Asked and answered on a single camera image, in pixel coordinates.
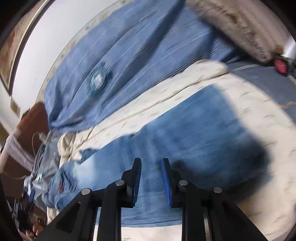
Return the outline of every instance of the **bed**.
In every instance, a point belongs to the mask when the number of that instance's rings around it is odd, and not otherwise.
[[[73,43],[77,43],[87,33],[85,29],[96,26],[101,21],[102,15],[107,16],[125,4],[117,2],[109,7],[73,38],[49,71],[37,100],[43,99],[47,83],[55,74],[63,58],[70,52],[70,46],[74,46]],[[270,52],[270,49],[266,51],[266,56],[269,58]],[[61,156],[60,167],[70,160],[80,159],[82,150],[101,149],[122,135],[137,132],[146,123],[186,100],[198,90],[214,84],[226,96],[239,120],[264,145],[271,159],[268,166],[269,177],[260,183],[252,195],[237,204],[268,240],[284,240],[295,224],[294,111],[291,110],[293,107],[285,110],[280,107],[286,100],[280,99],[276,94],[277,87],[270,89],[262,84],[268,81],[268,75],[258,73],[269,71],[275,79],[283,78],[289,90],[296,90],[296,86],[287,77],[280,77],[272,67],[258,66],[258,62],[254,61],[228,65],[219,61],[198,61],[185,66],[182,69],[183,72],[180,71],[181,73],[175,76],[169,76],[160,83],[155,83],[134,100],[104,118],[99,124],[92,125],[87,130],[71,131],[62,135],[57,146]],[[243,70],[253,71],[253,75]],[[289,96],[291,98],[289,101],[293,101],[294,96],[291,94]],[[49,220],[56,215],[53,212],[54,210],[49,210]],[[180,240],[181,225],[123,227],[122,237],[123,240]]]

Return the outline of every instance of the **denim pocket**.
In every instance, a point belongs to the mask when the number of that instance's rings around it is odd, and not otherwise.
[[[70,174],[64,170],[60,170],[60,183],[58,185],[59,193],[71,193],[74,192],[77,187],[77,180],[75,174]]]

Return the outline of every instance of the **human hand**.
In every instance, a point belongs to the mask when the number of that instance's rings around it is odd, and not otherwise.
[[[34,237],[38,236],[43,230],[44,230],[44,228],[40,223],[34,222],[34,224],[33,224],[33,232],[30,231],[30,230],[27,230],[26,235],[27,235],[28,238],[33,240]]]

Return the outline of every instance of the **wrinkled fabric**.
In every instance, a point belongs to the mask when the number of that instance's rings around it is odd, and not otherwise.
[[[66,134],[62,135],[59,139],[57,144],[57,149],[59,155],[61,156],[59,167],[61,167],[65,162],[69,160],[69,157],[73,152],[75,138],[75,132],[67,132]]]
[[[81,151],[81,161],[85,161],[87,158],[92,156],[97,150],[94,149],[86,149]],[[61,157],[59,167],[61,167],[64,163],[66,163],[68,159],[65,158],[65,156]],[[47,214],[47,224],[50,224],[50,222],[59,214],[59,211],[55,208],[46,207],[46,214]]]
[[[214,84],[215,87],[223,90],[223,95],[233,107],[236,116],[243,123],[243,126],[265,146],[270,158],[268,172],[266,173],[267,181],[265,179],[264,182],[257,183],[255,190],[249,192],[244,200],[236,202],[236,204],[268,240],[274,240],[280,236],[285,237],[284,234],[291,230],[296,219],[294,215],[296,182],[291,182],[291,180],[294,180],[296,170],[296,152],[293,151],[296,146],[296,126],[275,102],[282,104],[280,101],[284,100],[279,100],[280,96],[274,96],[270,89],[266,90],[267,86],[270,87],[267,84],[268,78],[258,70],[252,72],[252,68],[245,69],[246,65],[251,64],[254,63],[238,62],[238,64],[225,66],[215,61],[199,61],[192,64],[182,73],[150,88],[94,128],[77,133],[71,159],[80,160],[80,150],[101,149],[119,136],[135,134],[145,124],[167,112],[201,88]],[[229,67],[229,69],[237,69],[234,73],[238,73],[238,75],[244,72],[244,70],[240,71],[244,68],[251,76],[245,74],[246,79],[252,79],[252,76],[256,73],[260,74],[263,83],[266,82],[265,88],[262,86],[263,84],[257,86],[266,93],[235,74],[226,74],[227,70],[218,72],[219,77],[208,80],[207,75],[214,73],[219,68],[223,69],[223,66]],[[252,82],[254,84],[262,83],[261,79],[257,79],[257,82],[253,79]],[[285,85],[289,84],[284,79],[281,79],[281,81],[284,81]],[[175,94],[167,95],[164,92],[166,89]],[[243,188],[240,188],[236,195],[238,194],[245,196],[246,193]],[[148,228],[123,227],[121,232],[122,239],[129,241],[180,241],[181,229],[182,225]]]
[[[183,178],[205,189],[230,189],[257,175],[266,164],[261,145],[210,85],[136,134],[112,141],[85,161],[65,163],[42,199],[48,207],[61,210],[83,188],[98,190],[120,179],[135,157],[142,160],[138,201],[133,209],[122,210],[123,226],[181,223],[181,210],[166,204],[160,170],[164,157]]]
[[[34,157],[32,157],[28,152],[26,152],[14,137],[13,134],[10,134],[5,142],[4,150],[22,167],[28,171],[33,170]]]
[[[60,137],[61,134],[55,131],[46,145],[41,144],[35,157],[32,173],[24,181],[24,187],[28,188],[28,195],[34,190],[34,203],[45,212],[46,205],[43,203],[41,195],[48,188],[52,178],[59,169],[60,156],[57,144]]]
[[[136,0],[93,28],[60,64],[44,94],[50,129],[87,129],[196,60],[235,61],[238,52],[184,0]],[[98,75],[91,73],[103,64],[108,74],[92,91]]]

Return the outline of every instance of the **blue jeans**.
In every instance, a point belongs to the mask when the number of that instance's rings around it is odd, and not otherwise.
[[[34,203],[37,207],[46,212],[46,205],[43,203],[41,195],[47,189],[52,178],[59,169],[61,157],[57,149],[57,144],[61,137],[61,133],[54,131],[49,143],[41,144],[34,162],[31,175],[24,181],[24,187],[28,190],[34,189]]]
[[[50,129],[87,129],[199,59],[239,56],[185,0],[135,0],[94,27],[59,65],[44,93]]]
[[[138,201],[122,210],[122,225],[136,227],[180,224],[182,213],[165,200],[160,163],[197,187],[232,186],[255,177],[265,166],[265,152],[241,125],[219,90],[198,91],[146,124],[135,135],[122,136],[85,161],[62,166],[42,196],[49,207],[63,209],[83,188],[103,189],[142,160]]]

